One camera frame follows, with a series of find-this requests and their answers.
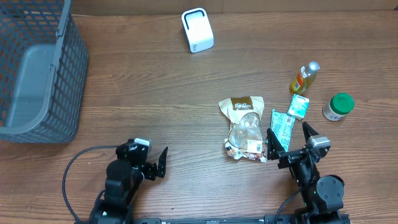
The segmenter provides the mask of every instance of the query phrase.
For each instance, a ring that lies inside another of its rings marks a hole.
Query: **white jar with green lid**
[[[354,109],[354,99],[347,93],[338,93],[323,106],[322,112],[331,121],[338,121]]]

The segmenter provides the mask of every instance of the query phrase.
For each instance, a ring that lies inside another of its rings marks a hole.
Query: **plastic bottle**
[[[323,108],[323,115],[331,120],[338,121],[354,109],[354,99],[347,93],[336,94]]]
[[[308,65],[304,65],[301,67],[301,71],[297,74],[297,76],[290,83],[289,91],[290,93],[301,95],[305,90],[310,88],[312,83],[315,81],[317,77],[317,72],[320,69],[318,62],[310,62]]]

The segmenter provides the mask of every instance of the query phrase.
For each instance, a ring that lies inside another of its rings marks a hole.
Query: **barcode label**
[[[262,141],[248,139],[248,152],[262,153]]]

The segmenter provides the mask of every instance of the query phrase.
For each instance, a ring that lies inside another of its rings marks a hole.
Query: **gray plastic bin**
[[[71,142],[88,54],[70,0],[1,0],[0,139]]]

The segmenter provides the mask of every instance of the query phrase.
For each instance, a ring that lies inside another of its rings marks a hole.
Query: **wooden table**
[[[318,78],[306,96],[305,121],[332,147],[321,175],[346,182],[343,213],[353,223],[396,223],[398,215],[398,12],[213,14],[215,46],[191,54],[180,15],[76,17],[90,53],[80,129],[71,144],[1,143],[0,223],[73,223],[61,179],[86,147],[154,142],[149,161],[169,147],[167,175],[145,181],[135,216],[256,217],[275,213],[296,189],[287,169],[226,154],[229,121],[218,102],[263,96],[262,132],[271,109],[287,111],[288,85],[303,64],[317,60]],[[347,92],[355,109],[340,122],[322,115],[334,94]],[[296,121],[291,149],[304,143]],[[114,150],[79,158],[67,194],[88,218],[104,188]],[[285,213],[302,207],[297,197]]]

